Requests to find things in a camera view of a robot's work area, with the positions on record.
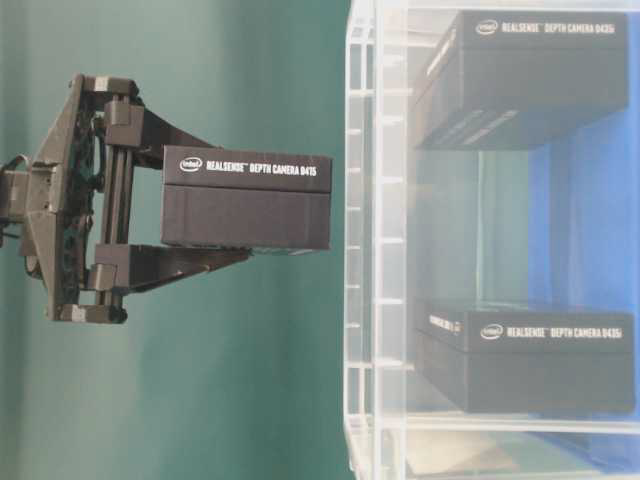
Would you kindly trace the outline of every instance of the green backdrop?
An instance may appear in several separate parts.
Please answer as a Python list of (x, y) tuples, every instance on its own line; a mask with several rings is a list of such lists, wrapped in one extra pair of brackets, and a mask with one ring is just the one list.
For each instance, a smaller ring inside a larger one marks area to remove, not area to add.
[[(54, 324), (0, 253), (0, 478), (347, 479), (341, 426), (348, 0), (0, 1), (0, 161), (33, 155), (75, 72), (132, 77), (175, 125), (336, 158), (329, 253), (259, 257)], [(158, 243), (136, 172), (132, 243)]]

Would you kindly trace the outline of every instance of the camera box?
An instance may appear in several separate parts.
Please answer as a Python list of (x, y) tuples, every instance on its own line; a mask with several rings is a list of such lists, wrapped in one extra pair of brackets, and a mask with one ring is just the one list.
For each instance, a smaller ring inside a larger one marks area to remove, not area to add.
[(165, 244), (329, 248), (328, 157), (168, 146), (163, 188)]
[(416, 303), (416, 368), (472, 413), (629, 412), (633, 316), (495, 302)]
[(465, 11), (414, 85), (412, 141), (525, 150), (628, 104), (627, 17)]

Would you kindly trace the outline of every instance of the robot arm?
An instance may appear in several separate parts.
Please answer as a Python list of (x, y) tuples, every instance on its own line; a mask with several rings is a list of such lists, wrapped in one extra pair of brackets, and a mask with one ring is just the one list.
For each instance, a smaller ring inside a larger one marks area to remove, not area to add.
[[(44, 283), (51, 320), (122, 323), (124, 296), (249, 258), (250, 247), (128, 244), (135, 167), (162, 169), (167, 145), (220, 147), (147, 110), (132, 80), (77, 75), (70, 88), (36, 156), (16, 157), (0, 169), (0, 233), (22, 226), (20, 255), (27, 274)], [(88, 268), (95, 193), (104, 194), (102, 224)], [(95, 291), (95, 303), (80, 305), (81, 291)]]

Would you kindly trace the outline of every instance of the intel logo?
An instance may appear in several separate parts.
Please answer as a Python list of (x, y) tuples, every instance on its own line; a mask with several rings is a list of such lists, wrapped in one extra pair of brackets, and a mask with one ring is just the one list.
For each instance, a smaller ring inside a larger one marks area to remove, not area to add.
[(485, 340), (497, 340), (504, 333), (504, 327), (502, 325), (498, 325), (494, 323), (492, 325), (487, 325), (482, 330), (480, 330), (480, 336)]
[(180, 162), (180, 170), (183, 172), (197, 172), (202, 167), (202, 159), (198, 157), (188, 157)]
[(476, 26), (478, 35), (493, 35), (498, 31), (498, 22), (495, 20), (483, 20)]

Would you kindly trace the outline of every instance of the transparent plastic container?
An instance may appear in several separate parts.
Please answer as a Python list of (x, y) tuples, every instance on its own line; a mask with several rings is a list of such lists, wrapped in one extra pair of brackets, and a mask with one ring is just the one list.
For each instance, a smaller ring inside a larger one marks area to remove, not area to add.
[(638, 10), (352, 1), (357, 478), (640, 478)]

